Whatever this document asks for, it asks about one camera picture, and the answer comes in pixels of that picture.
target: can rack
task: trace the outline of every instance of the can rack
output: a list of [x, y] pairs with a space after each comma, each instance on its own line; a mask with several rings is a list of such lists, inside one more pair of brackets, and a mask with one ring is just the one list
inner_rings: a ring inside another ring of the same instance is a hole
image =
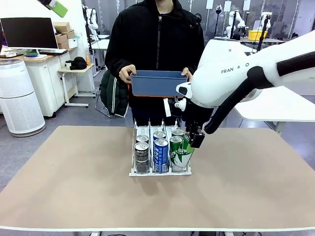
[[[187, 176], [191, 175], [191, 167], [190, 167], [190, 161], [187, 163], [186, 167], [183, 168], [180, 172], [173, 172], [172, 167], [170, 165], [170, 148], [168, 149], [168, 171], [165, 173], [156, 173], [154, 171], [154, 162], [153, 162], [153, 134], [156, 131], [164, 131], [166, 133], [166, 139], [170, 140], [172, 137], [172, 130], [177, 129], [177, 124], [172, 126], [165, 126], [164, 121], [162, 121], [162, 124], [159, 126], [151, 126], [151, 123], [149, 121], [148, 126], [137, 126], [137, 122], [135, 121], [134, 127], [133, 127], [133, 138], [132, 138], [132, 156], [131, 156], [131, 172], [129, 173], [130, 177], [134, 176]], [[149, 137], [149, 165], [150, 169], [147, 173], [137, 173], [135, 170], [135, 151], [134, 151], [134, 145], [136, 144], [136, 137], [140, 134], [147, 135]]]

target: yellow crate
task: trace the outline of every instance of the yellow crate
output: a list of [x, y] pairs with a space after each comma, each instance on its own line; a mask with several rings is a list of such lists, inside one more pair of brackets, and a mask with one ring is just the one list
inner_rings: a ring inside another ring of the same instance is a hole
[[252, 40], [252, 41], [259, 41], [261, 33], [262, 33], [262, 30], [249, 30], [248, 31], [248, 39]]

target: gray floor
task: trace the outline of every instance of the gray floor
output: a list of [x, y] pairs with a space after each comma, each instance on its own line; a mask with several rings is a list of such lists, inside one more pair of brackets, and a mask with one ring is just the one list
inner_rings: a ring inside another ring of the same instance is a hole
[[[95, 78], [95, 86], [100, 84], [102, 74]], [[306, 97], [315, 103], [315, 96]], [[93, 125], [93, 126], [132, 126], [132, 116], [129, 111], [126, 118], [113, 117], [109, 119], [97, 112], [93, 98], [73, 98], [75, 102], [90, 103], [89, 108], [62, 107], [57, 111], [56, 118], [46, 119], [47, 128], [40, 134], [28, 138], [14, 138], [7, 130], [3, 115], [0, 115], [0, 191], [2, 191], [17, 171], [28, 161], [32, 154], [60, 125]], [[238, 127], [240, 117], [235, 111], [228, 116], [227, 127]], [[266, 127], [263, 122], [243, 121], [241, 127]], [[285, 125], [282, 138], [286, 140], [302, 158], [315, 170], [315, 123], [289, 122]], [[113, 232], [104, 232], [104, 236]], [[188, 232], [125, 232], [127, 236], [190, 236]], [[54, 232], [19, 232], [0, 230], [0, 236], [72, 236], [72, 233]], [[263, 236], [315, 236], [315, 231], [263, 233]]]

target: soda can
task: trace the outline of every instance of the soda can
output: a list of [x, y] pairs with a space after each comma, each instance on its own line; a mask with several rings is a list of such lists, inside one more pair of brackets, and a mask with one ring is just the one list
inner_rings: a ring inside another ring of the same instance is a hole
[[178, 155], [178, 149], [180, 148], [182, 142], [183, 142], [183, 138], [181, 136], [173, 136], [169, 140], [171, 166], [174, 172], [183, 170], [182, 167], [178, 167], [175, 165], [175, 158]]
[[154, 141], [154, 170], [164, 173], [168, 166], [168, 140], [164, 138]]
[[184, 135], [183, 142], [177, 150], [177, 155], [174, 158], [174, 164], [177, 167], [184, 168], [189, 162], [191, 155], [195, 149], [189, 144], [189, 132]]
[[166, 133], [163, 131], [156, 131], [153, 133], [153, 140], [155, 141], [156, 139], [165, 139], [166, 138]]
[[136, 143], [134, 146], [135, 168], [138, 173], [149, 171], [149, 144], [145, 142]]
[[172, 137], [173, 136], [180, 136], [180, 137], [183, 138], [184, 135], [185, 135], [185, 132], [182, 129], [174, 129], [174, 130], [172, 130]]
[[136, 143], [139, 143], [139, 142], [144, 142], [144, 143], [149, 144], [149, 137], [144, 134], [140, 134], [136, 137]]

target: monitor screen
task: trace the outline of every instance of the monitor screen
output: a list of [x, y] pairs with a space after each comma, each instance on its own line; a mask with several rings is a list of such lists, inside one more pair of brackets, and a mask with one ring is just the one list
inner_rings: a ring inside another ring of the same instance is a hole
[[8, 47], [57, 49], [57, 41], [50, 18], [1, 18]]

